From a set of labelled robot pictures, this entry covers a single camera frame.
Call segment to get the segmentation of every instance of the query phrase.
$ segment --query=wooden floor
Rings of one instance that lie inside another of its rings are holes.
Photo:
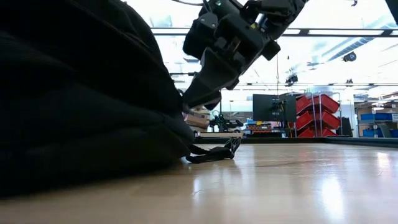
[[[0,201],[0,223],[398,223],[397,174],[391,149],[242,145],[233,161]]]

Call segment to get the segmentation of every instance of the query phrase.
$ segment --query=black fabric bag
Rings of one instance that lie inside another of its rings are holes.
[[[170,164],[193,132],[149,26],[118,0],[0,3],[5,182]]]

